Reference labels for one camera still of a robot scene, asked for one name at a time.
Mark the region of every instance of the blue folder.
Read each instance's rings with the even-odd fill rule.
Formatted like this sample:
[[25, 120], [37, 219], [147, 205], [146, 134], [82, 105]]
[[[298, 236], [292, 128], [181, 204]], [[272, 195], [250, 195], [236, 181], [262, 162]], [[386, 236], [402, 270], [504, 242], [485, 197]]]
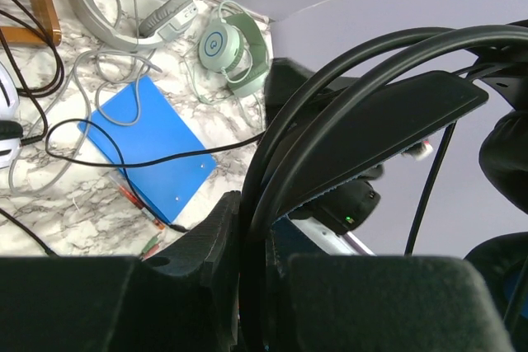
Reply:
[[[111, 123], [99, 111], [92, 113], [92, 121], [115, 140], [126, 163], [204, 149], [149, 77], [139, 81], [139, 97], [141, 118], [130, 127]], [[137, 112], [133, 84], [113, 96], [102, 109], [114, 120], [132, 121]], [[84, 131], [86, 123], [79, 123], [78, 127]], [[100, 131], [91, 127], [88, 138], [110, 162], [120, 163], [117, 151]], [[132, 168], [127, 172], [145, 203], [165, 223], [172, 223], [215, 167], [215, 160], [206, 154]]]

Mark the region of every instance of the marble surface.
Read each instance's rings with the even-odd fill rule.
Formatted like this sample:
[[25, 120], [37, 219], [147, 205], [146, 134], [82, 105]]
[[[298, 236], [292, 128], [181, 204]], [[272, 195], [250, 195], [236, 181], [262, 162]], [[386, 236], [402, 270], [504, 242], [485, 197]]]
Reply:
[[[134, 33], [133, 2], [121, 0], [124, 19], [120, 30]], [[116, 16], [116, 5], [111, 0], [96, 0], [103, 14], [110, 21]], [[139, 17], [143, 18], [153, 11], [163, 0], [138, 0]], [[214, 4], [207, 0], [195, 0], [200, 15], [193, 26], [174, 43], [166, 45], [153, 56], [153, 62], [162, 73], [150, 73], [149, 76], [164, 92], [175, 111], [207, 147], [217, 147], [235, 143], [260, 132], [260, 128], [249, 126], [241, 116], [235, 101], [226, 101], [217, 106], [206, 106], [198, 102], [190, 89], [188, 73], [182, 62], [182, 55], [200, 38], [210, 19]], [[54, 0], [63, 32], [59, 53], [64, 60], [68, 73], [75, 59], [84, 51], [97, 49], [101, 42], [93, 37], [75, 17], [68, 0]], [[0, 7], [20, 12], [7, 0], [0, 0]], [[268, 27], [260, 24], [266, 41], [270, 46]], [[31, 87], [38, 87], [50, 79], [54, 73], [54, 60], [48, 49], [15, 48], [16, 60], [21, 66]], [[0, 52], [0, 60], [7, 65], [7, 57]], [[196, 62], [196, 52], [189, 58], [196, 64], [196, 81], [202, 94], [223, 95], [224, 80], [221, 76], [206, 73]], [[129, 59], [119, 59], [116, 64], [105, 64], [105, 72], [113, 77], [122, 76], [128, 70]], [[87, 88], [90, 100], [101, 83], [90, 59], [79, 68], [82, 83]], [[103, 100], [123, 86], [108, 87], [101, 95]], [[52, 98], [45, 98], [47, 105]], [[259, 115], [253, 99], [244, 99], [243, 105], [257, 125]], [[65, 92], [60, 103], [49, 115], [50, 124], [84, 116], [84, 102], [75, 85]], [[37, 113], [27, 99], [21, 99], [18, 119], [25, 126], [36, 120]], [[53, 135], [52, 143], [56, 151], [70, 154], [73, 151], [79, 132], [74, 124], [64, 126]], [[218, 166], [214, 173], [199, 189], [183, 212], [177, 223], [192, 227], [201, 221], [213, 208], [225, 191], [239, 190], [255, 151], [255, 145], [230, 152], [214, 155]], [[25, 148], [23, 161], [17, 164], [15, 184], [21, 189], [35, 189], [49, 181], [64, 164], [46, 155], [43, 143]], [[81, 150], [80, 159], [86, 161], [104, 161], [101, 154], [86, 142]], [[39, 235], [60, 255], [137, 255], [145, 243], [158, 230], [137, 210], [116, 188], [108, 177], [108, 170], [94, 167], [72, 165], [59, 182], [47, 191], [34, 196], [13, 196], [7, 186], [7, 169], [0, 171], [0, 207], [18, 218]], [[163, 234], [163, 246], [177, 240], [181, 234], [166, 230]], [[0, 219], [0, 255], [37, 256], [43, 252], [24, 232], [6, 219]]]

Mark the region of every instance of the table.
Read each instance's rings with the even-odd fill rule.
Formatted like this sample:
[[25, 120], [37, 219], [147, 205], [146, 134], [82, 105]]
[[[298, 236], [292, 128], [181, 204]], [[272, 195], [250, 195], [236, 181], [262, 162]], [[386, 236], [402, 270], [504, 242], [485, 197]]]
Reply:
[[[133, 2], [132, 0], [121, 0], [121, 2], [125, 13], [121, 29], [133, 34], [134, 18], [131, 17], [134, 15]], [[163, 0], [138, 0], [139, 17], [144, 18], [162, 2]], [[195, 0], [195, 2], [200, 15], [183, 37], [166, 45], [153, 56], [153, 62], [163, 72], [151, 73], [149, 76], [204, 146], [212, 148], [250, 138], [260, 132], [260, 129], [251, 127], [244, 121], [235, 101], [206, 106], [200, 104], [192, 94], [182, 55], [200, 38], [200, 33], [208, 24], [210, 12], [214, 7], [209, 0]], [[116, 14], [114, 2], [96, 0], [96, 3], [109, 21], [113, 21]], [[8, 4], [6, 0], [0, 0], [0, 7], [13, 11], [15, 15], [21, 15], [20, 12], [14, 12], [15, 9]], [[63, 31], [62, 44], [58, 50], [68, 73], [74, 60], [82, 52], [99, 48], [101, 42], [75, 17], [68, 0], [54, 0], [54, 5]], [[259, 26], [271, 51], [268, 26], [263, 23], [259, 23]], [[31, 87], [41, 85], [53, 75], [54, 60], [48, 49], [14, 48], [14, 54]], [[217, 92], [224, 85], [223, 78], [208, 75], [198, 65], [196, 56], [196, 52], [191, 53], [189, 60], [191, 64], [196, 64], [198, 88], [202, 93]], [[0, 60], [8, 67], [4, 53], [1, 53]], [[93, 60], [84, 63], [79, 71], [81, 79], [88, 88], [88, 95], [93, 101], [94, 91], [101, 83]], [[105, 68], [105, 71], [114, 77], [119, 76], [120, 73], [118, 68], [112, 66]], [[121, 87], [108, 87], [101, 95], [102, 100], [110, 98], [118, 89]], [[51, 99], [45, 98], [41, 100], [41, 104], [45, 106]], [[258, 124], [256, 102], [253, 99], [244, 99], [242, 103], [247, 109], [252, 124]], [[49, 115], [49, 122], [56, 124], [67, 118], [82, 117], [83, 107], [81, 94], [72, 84], [65, 92], [62, 101]], [[18, 120], [27, 131], [28, 125], [36, 120], [36, 110], [29, 100], [23, 98], [18, 113]], [[62, 154], [71, 153], [78, 134], [74, 124], [58, 130], [53, 138], [56, 150]], [[196, 225], [205, 218], [225, 191], [239, 190], [255, 147], [252, 144], [214, 155], [218, 163], [216, 170], [178, 216], [177, 223], [186, 227]], [[25, 148], [22, 156], [24, 161], [20, 161], [16, 167], [15, 183], [23, 188], [37, 188], [43, 185], [63, 165], [61, 161], [55, 161], [45, 153], [43, 143]], [[104, 161], [91, 143], [84, 144], [79, 159], [92, 162]], [[137, 255], [158, 230], [118, 191], [116, 184], [107, 174], [107, 169], [72, 165], [52, 188], [42, 194], [25, 197], [12, 195], [7, 188], [7, 169], [3, 169], [0, 171], [0, 207], [18, 218], [60, 255]], [[166, 230], [162, 247], [174, 242], [180, 236], [181, 234], [177, 232]], [[0, 219], [0, 255], [42, 254], [40, 247], [24, 232], [9, 221]]]

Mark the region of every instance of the gray headphones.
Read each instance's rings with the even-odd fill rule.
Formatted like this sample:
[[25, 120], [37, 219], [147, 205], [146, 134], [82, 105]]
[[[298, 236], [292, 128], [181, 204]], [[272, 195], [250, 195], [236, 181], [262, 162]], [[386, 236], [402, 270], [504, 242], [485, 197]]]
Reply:
[[93, 0], [70, 0], [78, 19], [97, 38], [122, 51], [156, 49], [175, 40], [198, 15], [193, 0], [169, 0], [139, 25], [139, 38], [119, 33]]

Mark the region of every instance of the gray cable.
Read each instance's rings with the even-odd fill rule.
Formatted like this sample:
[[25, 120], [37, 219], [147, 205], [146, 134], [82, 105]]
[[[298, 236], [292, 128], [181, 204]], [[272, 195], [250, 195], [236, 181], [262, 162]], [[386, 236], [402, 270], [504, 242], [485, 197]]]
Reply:
[[[117, 26], [120, 24], [121, 17], [122, 17], [122, 5], [121, 5], [120, 0], [115, 0], [115, 2], [117, 3], [117, 18], [115, 19], [115, 22], [114, 22], [113, 26], [114, 26], [114, 28], [117, 28]], [[139, 17], [138, 17], [137, 0], [134, 0], [134, 17], [135, 17], [136, 33], [139, 33]], [[84, 89], [84, 86], [81, 84], [81, 82], [79, 80], [78, 66], [85, 59], [88, 59], [90, 57], [95, 57], [96, 71], [99, 73], [101, 78], [106, 80], [96, 90], [96, 96], [95, 96], [96, 108], [101, 112], [101, 114], [107, 120], [109, 120], [110, 122], [112, 122], [114, 124], [118, 124], [118, 125], [132, 125], [132, 124], [134, 124], [135, 122], [137, 122], [137, 120], [141, 116], [141, 102], [140, 102], [140, 99], [139, 99], [139, 84], [138, 84], [138, 80], [144, 74], [148, 73], [151, 68], [153, 68], [154, 70], [156, 70], [158, 72], [162, 72], [162, 70], [159, 67], [157, 67], [156, 65], [154, 65], [150, 61], [150, 59], [154, 55], [154, 52], [155, 51], [152, 51], [147, 57], [144, 57], [144, 56], [141, 56], [141, 55], [138, 55], [138, 54], [127, 53], [125, 51], [119, 51], [119, 50], [116, 50], [116, 49], [104, 49], [104, 45], [103, 45], [100, 49], [90, 50], [90, 51], [86, 51], [86, 52], [80, 54], [75, 59], [75, 62], [73, 63], [73, 66], [72, 66], [72, 70], [70, 71], [68, 77], [66, 78], [63, 86], [57, 92], [57, 96], [52, 100], [52, 102], [45, 109], [45, 114], [48, 115], [49, 112], [51, 110], [53, 110], [53, 108], [57, 105], [57, 103], [59, 103], [59, 101], [62, 99], [64, 93], [66, 92], [67, 88], [69, 87], [70, 82], [72, 80], [74, 80], [75, 83], [77, 84], [78, 90], [81, 92], [82, 98], [84, 100], [84, 104], [85, 104], [85, 115], [84, 115], [84, 118], [87, 119], [87, 120], [92, 120], [92, 107], [90, 106], [90, 100], [89, 100], [89, 98], [87, 96], [86, 90]], [[100, 62], [101, 62], [100, 56], [101, 55], [105, 55], [105, 54], [132, 57], [134, 62], [132, 64], [132, 68], [130, 70], [130, 73], [128, 75], [126, 75], [125, 77], [123, 77], [122, 79], [118, 79], [118, 80], [115, 80], [115, 79], [112, 79], [112, 78], [108, 77], [104, 72], [102, 72], [101, 65], [100, 65]], [[136, 69], [136, 65], [137, 65], [137, 61], [138, 60], [141, 61], [143, 64], [139, 68], [137, 77], [136, 78], [131, 78], [132, 74], [134, 73], [134, 71]], [[99, 94], [100, 94], [101, 90], [104, 87], [106, 87], [108, 84], [120, 84], [120, 83], [130, 83], [130, 82], [135, 82], [134, 95], [135, 95], [136, 105], [137, 105], [138, 111], [137, 111], [136, 119], [132, 123], [125, 124], [125, 123], [120, 123], [119, 121], [113, 120], [108, 115], [106, 115], [106, 113], [104, 113], [104, 111], [100, 107]], [[31, 134], [41, 122], [42, 122], [42, 119], [39, 118], [31, 126], [30, 131], [29, 131], [28, 134]], [[87, 127], [84, 130], [84, 133], [82, 134], [82, 136], [76, 142], [72, 158], [75, 158], [79, 154], [81, 146], [83, 145], [84, 140], [86, 139], [86, 137], [88, 135], [88, 131], [89, 131], [89, 125], [87, 125]], [[57, 173], [57, 175], [55, 175], [55, 177], [51, 181], [49, 181], [48, 183], [46, 183], [45, 185], [43, 185], [39, 189], [36, 189], [36, 190], [19, 190], [18, 188], [15, 187], [13, 179], [14, 179], [14, 173], [15, 173], [15, 169], [16, 169], [16, 166], [17, 166], [17, 162], [18, 162], [18, 160], [20, 159], [20, 156], [21, 156], [21, 152], [22, 152], [22, 150], [18, 153], [18, 156], [16, 156], [16, 158], [13, 160], [13, 162], [12, 162], [10, 168], [9, 168], [9, 175], [8, 175], [8, 178], [7, 178], [7, 182], [9, 184], [9, 189], [11, 190], [11, 192], [14, 195], [31, 196], [31, 195], [39, 194], [39, 193], [49, 189], [52, 185], [54, 185], [64, 175], [64, 173], [72, 165], [71, 162], [66, 162], [64, 164], [64, 166], [60, 169], [60, 171]]]

